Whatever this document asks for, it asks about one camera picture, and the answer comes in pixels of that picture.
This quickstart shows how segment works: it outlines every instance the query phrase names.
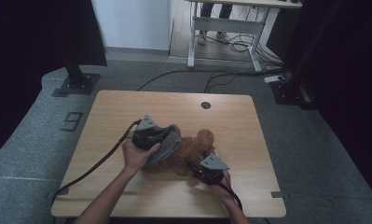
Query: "hand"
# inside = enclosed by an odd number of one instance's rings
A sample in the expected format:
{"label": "hand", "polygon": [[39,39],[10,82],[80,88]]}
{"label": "hand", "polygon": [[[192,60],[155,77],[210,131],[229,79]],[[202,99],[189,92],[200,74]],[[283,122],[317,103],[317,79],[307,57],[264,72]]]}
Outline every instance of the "hand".
{"label": "hand", "polygon": [[[228,187],[229,189],[231,188],[231,176],[229,175],[228,171],[224,171],[224,177],[221,180],[221,183]],[[209,185],[210,190],[214,194],[214,196],[220,200],[222,203],[226,200],[231,200],[234,201],[233,197],[223,188],[221,188],[218,185]]]}
{"label": "hand", "polygon": [[125,166],[124,170],[131,171],[133,174],[136,174],[147,162],[148,157],[153,153],[157,152],[160,146],[160,143],[155,144],[148,151],[144,151],[138,148],[131,140],[133,137],[133,132],[130,132],[127,140],[122,144],[122,150],[124,153]]}

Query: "brown teddy bear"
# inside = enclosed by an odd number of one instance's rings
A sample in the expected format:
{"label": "brown teddy bear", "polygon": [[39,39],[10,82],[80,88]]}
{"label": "brown teddy bear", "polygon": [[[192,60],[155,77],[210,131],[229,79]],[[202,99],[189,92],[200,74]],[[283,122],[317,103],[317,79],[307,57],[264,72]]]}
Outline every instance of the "brown teddy bear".
{"label": "brown teddy bear", "polygon": [[143,168],[148,173],[171,171],[177,175],[192,175],[192,164],[199,164],[204,158],[214,153],[214,134],[202,129],[197,137],[182,137],[182,145],[167,159]]}

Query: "light wood tabletop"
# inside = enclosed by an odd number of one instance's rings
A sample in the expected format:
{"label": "light wood tabletop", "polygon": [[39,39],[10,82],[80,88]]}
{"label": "light wood tabletop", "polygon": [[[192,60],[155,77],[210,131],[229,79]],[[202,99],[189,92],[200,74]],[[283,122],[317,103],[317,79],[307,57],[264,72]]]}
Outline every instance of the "light wood tabletop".
{"label": "light wood tabletop", "polygon": [[216,4],[232,4],[241,6],[256,6],[256,7],[278,7],[278,8],[301,8],[302,3],[292,3],[290,0],[187,0],[188,2],[199,3],[216,3]]}
{"label": "light wood tabletop", "polygon": [[[204,109],[201,103],[211,107]],[[182,136],[200,129],[214,133],[218,156],[229,165],[232,188],[247,217],[284,217],[282,198],[253,99],[247,95],[100,91],[62,186],[101,159],[132,122],[148,114],[160,127],[177,124]],[[119,149],[95,172],[57,197],[55,217],[78,217],[123,167]],[[139,172],[125,188],[112,217],[227,217],[209,188],[191,177]]]}

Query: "sneaker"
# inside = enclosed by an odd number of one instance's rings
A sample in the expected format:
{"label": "sneaker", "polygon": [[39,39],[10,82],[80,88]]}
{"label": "sneaker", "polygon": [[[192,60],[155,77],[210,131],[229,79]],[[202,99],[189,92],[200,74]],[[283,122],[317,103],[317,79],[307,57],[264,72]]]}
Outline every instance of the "sneaker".
{"label": "sneaker", "polygon": [[217,32],[216,36],[219,41],[223,42],[224,44],[229,44],[229,39],[226,32]]}
{"label": "sneaker", "polygon": [[205,45],[206,44],[206,31],[200,31],[200,35],[198,35],[198,44]]}

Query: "gray carpet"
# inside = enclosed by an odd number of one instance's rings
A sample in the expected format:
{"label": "gray carpet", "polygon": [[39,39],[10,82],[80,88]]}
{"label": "gray carpet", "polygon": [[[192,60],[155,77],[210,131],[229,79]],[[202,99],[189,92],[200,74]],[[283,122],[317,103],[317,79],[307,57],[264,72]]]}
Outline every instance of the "gray carpet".
{"label": "gray carpet", "polygon": [[[223,67],[195,68],[214,69]],[[91,95],[51,97],[66,73],[60,69],[45,75],[43,90],[0,150],[0,223],[51,222],[49,196],[62,182],[99,90],[135,91],[152,77],[186,70],[186,65],[108,61],[107,68],[82,66],[82,70],[102,75]],[[211,73],[191,71],[157,79],[143,91],[203,92]],[[264,77],[238,77],[228,85],[211,89],[213,93],[251,95],[255,101],[287,216],[251,218],[253,223],[372,224],[372,191],[337,137],[317,111],[276,105]],[[74,132],[62,131],[69,112],[82,113]]]}

